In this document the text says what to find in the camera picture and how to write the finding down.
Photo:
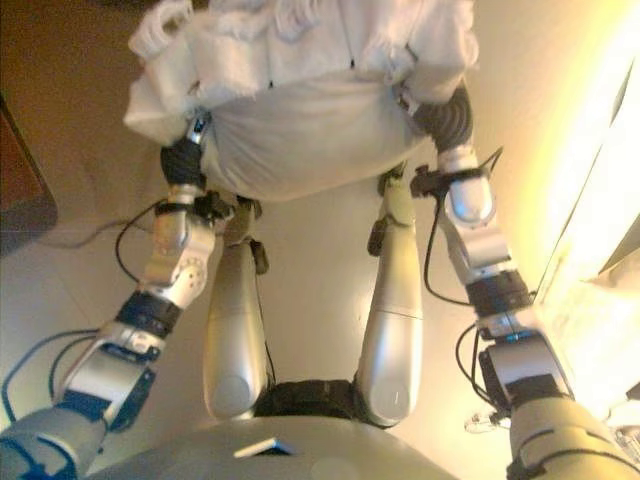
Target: wire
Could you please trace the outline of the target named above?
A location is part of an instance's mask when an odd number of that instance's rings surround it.
[[[2,405],[4,410],[9,418],[11,423],[16,421],[16,416],[13,412],[13,407],[11,406],[11,401],[9,399],[9,383],[13,379],[13,377],[20,371],[20,369],[24,366],[25,363],[38,351],[40,348],[45,346],[47,343],[53,342],[59,338],[63,337],[71,337],[73,335],[95,335],[98,332],[98,329],[91,330],[68,330],[66,332],[56,333],[55,335],[51,335],[47,338],[40,340],[33,347],[31,347],[27,353],[25,353],[22,358],[13,366],[13,368],[9,371],[4,381],[2,382]]]
[[[460,347],[462,345],[462,341],[464,340],[464,337],[466,337],[469,334],[469,332],[475,328],[475,326],[476,324],[474,322],[471,325],[469,325],[467,328],[465,328],[464,331],[458,337],[458,341],[456,342],[456,363],[458,364],[458,368],[460,369],[462,374],[471,383],[473,383],[473,379],[471,378],[471,375],[469,375],[469,372],[467,372],[467,370],[464,368],[464,365],[462,365],[462,360],[460,359]]]
[[[151,205],[149,205],[147,208],[145,208],[144,210],[142,210],[140,213],[138,213],[135,217],[133,217],[131,220],[129,220],[127,222],[127,224],[124,226],[124,228],[120,231],[120,233],[118,234],[118,237],[116,238],[116,244],[115,244],[115,254],[116,254],[116,260],[118,262],[118,265],[120,266],[120,268],[122,269],[122,271],[134,282],[136,283],[140,283],[140,279],[138,277],[136,277],[133,273],[131,273],[129,271],[129,269],[127,267],[125,267],[124,262],[122,261],[122,258],[120,257],[120,243],[122,242],[122,238],[124,237],[124,234],[127,233],[127,230],[129,230],[129,228],[131,228],[131,226],[136,223],[138,220],[140,220],[143,216],[145,216],[148,212],[150,212],[151,210],[153,210],[155,207],[157,207],[158,205],[160,205],[161,203],[166,202],[167,199],[166,198],[162,198],[156,202],[153,202]]]
[[[431,233],[429,234],[429,241],[427,242],[427,253],[424,259],[424,286],[427,288],[427,291],[436,298],[443,300],[445,302],[452,303],[454,305],[459,305],[461,307],[471,307],[472,305],[468,302],[463,302],[461,300],[455,300],[453,298],[445,297],[440,293],[436,292],[431,288],[431,284],[429,283],[429,265],[431,263],[431,252],[433,250],[433,242],[436,236],[436,226],[438,225],[438,217],[440,216],[441,209],[441,201],[440,199],[436,199],[436,209],[435,214],[433,216],[433,224],[431,225]]]
[[[469,332],[471,332],[471,330],[473,330],[475,328],[475,326],[476,326],[475,322],[472,323],[458,337],[458,341],[456,342],[456,349],[455,349],[456,363],[458,364],[458,368],[460,369],[462,374],[465,376],[465,378],[467,380],[469,380],[469,383],[471,383],[471,386],[473,387],[473,391],[482,400],[484,400],[487,403],[490,403],[493,406],[493,402],[491,402],[489,394],[487,393],[487,391],[484,390],[482,387],[480,387],[477,384],[477,382],[475,381],[475,376],[474,376],[475,375],[475,367],[474,367],[474,364],[472,363],[472,374],[469,374],[469,372],[467,372],[467,370],[464,368],[464,365],[462,365],[462,360],[460,359],[460,347],[462,345],[462,341],[469,334]]]
[[[88,245],[89,243],[91,243],[92,241],[94,241],[98,235],[100,235],[102,232],[112,228],[112,227],[118,227],[120,225],[126,225],[127,222],[129,222],[128,219],[118,219],[118,220],[112,220],[110,222],[107,223],[103,223],[102,225],[100,225],[99,227],[97,227],[93,232],[91,232],[88,236],[86,236],[85,238],[83,238],[82,240],[79,240],[77,242],[71,242],[71,243],[58,243],[58,242],[47,242],[46,240],[38,240],[37,243],[40,245],[44,245],[45,247],[49,247],[49,248],[57,248],[60,250],[78,250],[79,248],[84,247],[85,245]],[[142,230],[143,232],[147,232],[147,233],[151,233],[150,230],[141,227],[140,225],[134,224],[133,225],[135,228]]]
[[[491,400],[489,394],[478,385],[476,382],[476,364],[478,359],[478,344],[480,342],[480,331],[476,329],[476,335],[473,340],[473,359],[471,360],[471,386],[473,387],[473,391],[476,392],[481,399],[487,402],[496,410],[500,410],[498,406]]]
[[[60,350],[60,353],[58,353],[56,358],[53,360],[53,363],[51,364],[51,368],[49,369],[49,380],[47,385],[49,387],[49,398],[51,400],[53,400],[53,397],[55,394],[54,380],[56,375],[56,369],[58,368],[58,364],[60,363],[60,360],[62,360],[62,357],[64,357],[64,355],[73,347],[75,347],[77,344],[81,342],[86,342],[87,340],[91,340],[93,338],[95,338],[95,335],[88,335],[86,337],[80,337],[80,338],[76,338],[75,340],[72,340],[62,350]]]
[[[502,156],[502,152],[504,152],[503,145],[498,147],[495,152],[489,155],[489,157],[484,162],[482,162],[482,164],[480,165],[480,168],[486,167],[489,164],[489,162],[491,162],[491,166],[489,167],[489,173],[490,174],[493,173],[493,170],[496,168],[496,165],[498,164],[498,160],[500,160],[500,157]]]
[[[256,275],[255,278],[255,283],[256,283],[256,296],[258,298],[258,309],[260,310],[260,320],[262,321],[262,329],[264,330],[264,311],[262,310],[262,299],[260,298],[260,289],[258,288],[258,276]],[[278,383],[278,379],[276,377],[276,369],[273,366],[273,359],[271,358],[271,351],[269,350],[269,343],[266,340],[266,333],[265,333],[265,341],[264,341],[264,348],[267,352],[267,360],[269,361],[269,369],[271,370],[271,378],[273,379],[273,384],[277,385]]]

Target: blue accent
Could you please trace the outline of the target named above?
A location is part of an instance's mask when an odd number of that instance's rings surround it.
[[[64,393],[62,402],[58,403],[56,408],[78,412],[91,422],[96,422],[102,419],[105,410],[109,408],[110,404],[109,400],[88,393],[67,390]]]
[[[31,454],[20,443],[11,438],[0,439],[0,443],[13,449],[29,464],[29,471],[20,475],[20,477],[18,478],[24,480],[76,480],[78,478],[76,475],[73,459],[67,452],[65,452],[55,443],[50,442],[49,440],[46,440],[44,438],[38,438],[38,441],[51,447],[62,457],[64,457],[64,459],[66,460],[65,466],[57,473],[49,475],[46,470],[46,465],[37,463],[31,456]]]
[[[266,450],[263,450],[259,453],[253,455],[257,456],[266,456],[266,455],[294,455],[293,449],[286,445],[283,445],[280,440],[276,440],[275,445],[273,447],[269,447]]]
[[[193,131],[195,133],[202,133],[202,130],[204,129],[205,126],[205,122],[202,120],[196,120],[196,124],[193,127]]]
[[[525,330],[524,332],[512,333],[511,335],[508,335],[506,340],[509,343],[516,343],[517,341],[522,340],[523,338],[527,338],[531,336],[533,336],[533,332],[531,330]]]

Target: black joint cover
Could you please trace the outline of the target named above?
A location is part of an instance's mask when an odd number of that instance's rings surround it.
[[[533,469],[525,468],[521,457],[516,457],[511,465],[507,467],[507,480],[531,480],[545,473],[542,465],[537,465]]]
[[[469,301],[481,318],[531,305],[527,286],[515,270],[480,279],[466,289]]]
[[[431,135],[438,153],[465,145],[473,132],[473,113],[466,87],[460,85],[447,103],[422,104],[413,119]]]
[[[430,172],[427,165],[422,165],[416,169],[416,176],[411,180],[411,196],[415,198],[433,195],[435,198],[443,199],[453,182],[483,177],[486,174],[484,168],[468,168],[455,173],[441,173],[438,170]]]
[[[382,244],[384,243],[384,234],[387,230],[387,221],[376,220],[371,227],[369,241],[367,242],[367,252],[372,257],[379,257],[382,253]]]
[[[640,382],[636,383],[636,385],[627,392],[627,398],[629,400],[640,400]]]
[[[173,213],[173,212],[193,212],[193,205],[188,205],[186,203],[161,203],[156,207],[155,214],[156,217],[159,215],[164,215],[165,213]]]
[[[508,412],[510,410],[509,401],[502,391],[502,386],[500,385],[500,380],[498,380],[496,369],[493,366],[493,362],[491,361],[491,356],[485,350],[484,352],[480,352],[478,360],[480,362],[480,369],[482,370],[484,385],[487,389],[489,397],[495,403],[497,403],[505,412]]]
[[[311,415],[356,419],[353,386],[347,380],[280,383],[258,400],[256,417]]]
[[[95,397],[88,393],[76,392],[75,390],[67,390],[61,403],[56,405],[57,408],[72,410],[78,412],[90,421],[96,422],[100,420],[111,402],[103,398]]]
[[[251,240],[249,246],[251,247],[251,254],[253,255],[253,261],[256,265],[256,275],[264,275],[269,271],[267,249],[264,248],[262,242],[258,242],[257,240]]]
[[[116,317],[159,338],[171,333],[182,310],[173,303],[144,292],[134,292]]]
[[[233,215],[233,207],[220,198],[218,192],[209,190],[206,195],[196,197],[194,201],[195,213],[205,220],[229,218]]]
[[[160,152],[162,171],[169,185],[196,185],[204,189],[206,177],[200,172],[202,148],[182,138]]]
[[[133,425],[142,406],[147,401],[149,393],[151,393],[151,386],[155,378],[156,374],[152,370],[147,368],[144,371],[122,405],[118,416],[110,425],[109,431],[122,432]]]
[[[512,397],[514,408],[519,408],[527,402],[541,398],[565,397],[553,379],[553,375],[536,375],[525,377],[506,385],[509,395]]]

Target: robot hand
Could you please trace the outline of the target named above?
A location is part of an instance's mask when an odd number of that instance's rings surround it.
[[[208,123],[207,115],[197,117],[183,139],[163,148],[170,192],[156,208],[153,254],[138,288],[67,372],[54,407],[2,433],[0,477],[82,476],[105,434],[134,423],[155,378],[150,364],[206,284],[214,223],[233,214],[214,194],[203,195],[200,144]]]

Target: silver robot limb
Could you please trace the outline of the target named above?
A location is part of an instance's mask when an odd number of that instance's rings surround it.
[[[256,291],[256,204],[243,201],[227,224],[205,339],[205,403],[220,419],[251,417],[268,384],[265,336]]]
[[[415,212],[402,178],[391,175],[386,179],[374,229],[382,233],[382,245],[355,387],[368,419],[390,427],[415,407],[422,367],[422,296]]]
[[[434,137],[439,171],[418,169],[412,193],[433,194],[444,206],[439,224],[449,256],[475,308],[478,331],[492,342],[479,360],[492,404],[511,417],[507,478],[639,478],[608,430],[573,400],[498,227],[487,172],[470,146],[465,87],[448,104],[414,109],[413,117]]]
[[[54,406],[2,432],[1,478],[82,477],[106,433],[134,423],[155,378],[151,363],[206,283],[213,223],[230,214],[228,208],[216,211],[212,196],[201,197],[202,151],[196,141],[208,122],[207,115],[195,118],[185,138],[163,149],[171,189],[168,201],[156,208],[154,250],[144,276],[67,372]]]

